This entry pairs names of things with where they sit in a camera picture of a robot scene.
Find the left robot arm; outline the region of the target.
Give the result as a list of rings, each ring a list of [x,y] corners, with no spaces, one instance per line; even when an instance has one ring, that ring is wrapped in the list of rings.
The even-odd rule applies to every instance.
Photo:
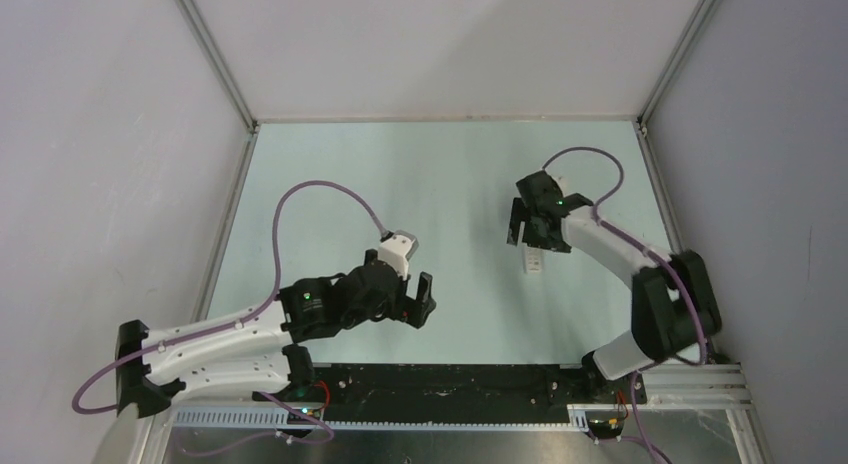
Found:
[[[160,330],[126,322],[116,343],[117,409],[134,404],[139,417],[149,417],[187,397],[219,392],[282,391],[304,400],[316,387],[304,342],[366,321],[390,319],[416,329],[426,323],[436,308],[433,277],[421,273],[413,297],[408,283],[373,260],[348,273],[300,279],[264,309]]]

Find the white remote control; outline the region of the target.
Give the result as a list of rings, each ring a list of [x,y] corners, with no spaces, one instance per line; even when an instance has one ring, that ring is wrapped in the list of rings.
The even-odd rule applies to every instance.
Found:
[[[539,248],[524,246],[522,249],[524,270],[527,274],[539,274],[544,270],[544,251]]]

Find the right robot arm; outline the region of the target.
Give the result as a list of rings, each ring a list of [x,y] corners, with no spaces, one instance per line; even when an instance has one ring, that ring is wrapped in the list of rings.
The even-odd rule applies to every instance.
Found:
[[[695,251],[669,253],[642,243],[597,213],[579,193],[565,194],[544,170],[516,183],[507,242],[527,251],[579,250],[619,278],[631,292],[629,330],[581,360],[585,395],[606,402],[622,377],[678,355],[706,348],[723,326],[708,270]]]

